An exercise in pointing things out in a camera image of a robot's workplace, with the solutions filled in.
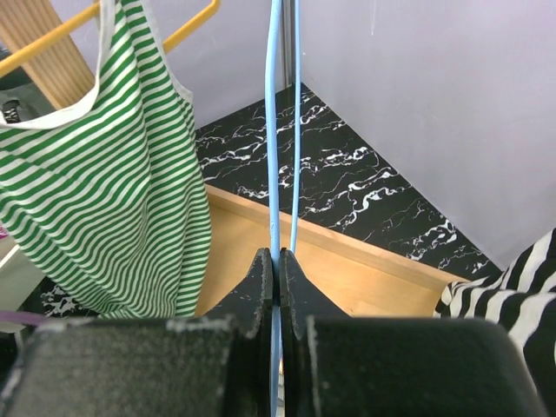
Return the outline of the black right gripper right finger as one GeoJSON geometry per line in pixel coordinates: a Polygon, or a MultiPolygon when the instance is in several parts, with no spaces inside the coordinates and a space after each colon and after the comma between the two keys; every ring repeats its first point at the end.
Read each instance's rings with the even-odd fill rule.
{"type": "Polygon", "coordinates": [[[288,416],[544,416],[523,360],[488,321],[355,318],[280,255],[288,416]]]}

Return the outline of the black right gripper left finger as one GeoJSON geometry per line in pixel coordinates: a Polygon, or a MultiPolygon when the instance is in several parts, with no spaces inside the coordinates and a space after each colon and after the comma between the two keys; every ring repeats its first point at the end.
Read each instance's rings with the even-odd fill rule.
{"type": "Polygon", "coordinates": [[[270,254],[199,318],[47,320],[1,391],[4,416],[267,416],[270,254]]]}

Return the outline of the blue wire hanger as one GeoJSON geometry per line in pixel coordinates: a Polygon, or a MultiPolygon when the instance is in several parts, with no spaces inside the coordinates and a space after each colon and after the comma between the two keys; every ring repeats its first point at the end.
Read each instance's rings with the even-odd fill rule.
{"type": "MultiPolygon", "coordinates": [[[[292,252],[296,250],[298,218],[300,208],[301,186],[301,17],[299,1],[294,1],[290,7],[290,17],[287,19],[293,24],[294,33],[288,42],[283,44],[294,50],[295,74],[295,113],[294,113],[294,183],[292,191],[292,221],[290,227],[290,245],[292,252]]],[[[278,49],[278,36],[281,34],[280,26],[285,19],[281,16],[282,2],[271,3],[270,19],[268,26],[268,40],[265,60],[265,121],[267,137],[267,164],[268,164],[268,208],[269,208],[269,233],[270,256],[272,262],[273,278],[273,307],[271,309],[271,338],[270,338],[270,411],[273,416],[278,412],[280,363],[282,359],[281,313],[280,313],[280,284],[279,277],[281,226],[279,210],[279,169],[275,108],[275,61],[278,49]]]]}

